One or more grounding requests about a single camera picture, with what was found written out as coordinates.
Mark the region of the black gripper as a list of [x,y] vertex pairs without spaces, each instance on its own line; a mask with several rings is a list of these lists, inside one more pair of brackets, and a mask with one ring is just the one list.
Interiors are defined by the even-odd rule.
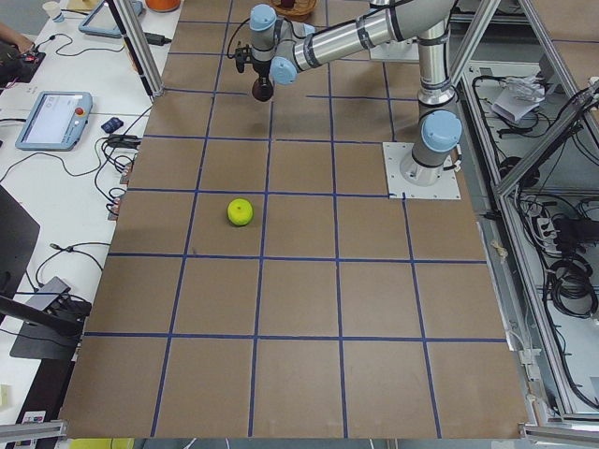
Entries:
[[255,72],[257,73],[256,83],[258,85],[271,84],[270,66],[271,63],[255,63]]

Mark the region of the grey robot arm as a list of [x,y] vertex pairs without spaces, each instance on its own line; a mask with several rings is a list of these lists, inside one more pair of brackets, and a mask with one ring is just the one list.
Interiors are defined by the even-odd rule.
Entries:
[[257,74],[253,96],[268,101],[274,85],[289,85],[301,72],[318,68],[391,41],[415,38],[418,45],[421,106],[419,141],[412,159],[426,169],[443,166],[457,146],[461,123],[448,116],[455,89],[448,68],[450,1],[383,1],[367,13],[321,31],[292,22],[266,4],[252,8],[251,41],[235,50],[236,68]]

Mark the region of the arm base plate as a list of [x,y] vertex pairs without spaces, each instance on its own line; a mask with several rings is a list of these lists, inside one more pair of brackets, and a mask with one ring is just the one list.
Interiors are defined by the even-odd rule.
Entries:
[[391,199],[461,200],[458,158],[448,155],[440,167],[420,166],[413,158],[412,142],[383,142],[387,196]]

